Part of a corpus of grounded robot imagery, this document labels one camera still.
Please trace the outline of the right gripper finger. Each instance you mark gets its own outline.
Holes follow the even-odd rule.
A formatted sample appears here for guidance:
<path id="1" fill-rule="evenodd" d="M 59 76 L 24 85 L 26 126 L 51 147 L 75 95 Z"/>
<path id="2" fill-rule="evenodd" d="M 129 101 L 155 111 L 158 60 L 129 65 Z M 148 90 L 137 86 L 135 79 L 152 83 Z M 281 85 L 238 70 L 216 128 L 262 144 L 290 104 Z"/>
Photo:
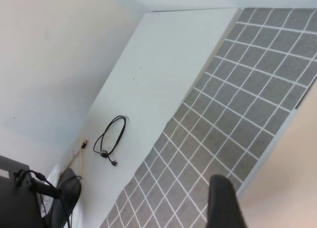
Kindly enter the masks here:
<path id="1" fill-rule="evenodd" d="M 210 178 L 207 227 L 245 228 L 235 189 L 231 181 L 222 175 Z"/>

